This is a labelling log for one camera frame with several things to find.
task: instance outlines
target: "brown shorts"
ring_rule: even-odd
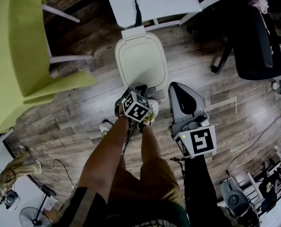
[[[166,160],[151,159],[141,167],[140,175],[138,180],[127,170],[118,168],[108,202],[167,200],[184,206],[180,188]]]

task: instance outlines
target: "green chair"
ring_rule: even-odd
[[[95,83],[81,71],[53,79],[49,61],[42,0],[0,0],[0,133],[55,93]]]

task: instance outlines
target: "bare forearm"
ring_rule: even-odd
[[[129,123],[119,118],[87,160],[79,180],[79,187],[98,192],[106,201],[117,170]]]

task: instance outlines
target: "striped sleeve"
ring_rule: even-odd
[[[107,204],[96,192],[86,187],[72,191],[52,227],[89,227],[102,225]]]

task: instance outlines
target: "fan stand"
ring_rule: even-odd
[[[41,203],[40,208],[39,208],[38,211],[37,211],[37,214],[36,214],[36,216],[35,216],[35,219],[31,220],[34,226],[41,226],[41,225],[42,225],[42,222],[41,222],[40,220],[38,220],[37,218],[38,218],[38,216],[39,216],[39,214],[40,214],[40,212],[41,212],[41,209],[42,209],[42,207],[43,207],[43,204],[45,203],[46,198],[47,198],[48,196],[49,196],[49,197],[50,197],[50,196],[53,196],[53,197],[56,196],[55,191],[53,191],[51,188],[49,188],[49,187],[47,187],[47,186],[45,186],[45,185],[42,186],[42,190],[43,190],[44,193],[45,193],[45,197],[44,197],[44,200],[43,200],[42,203]]]

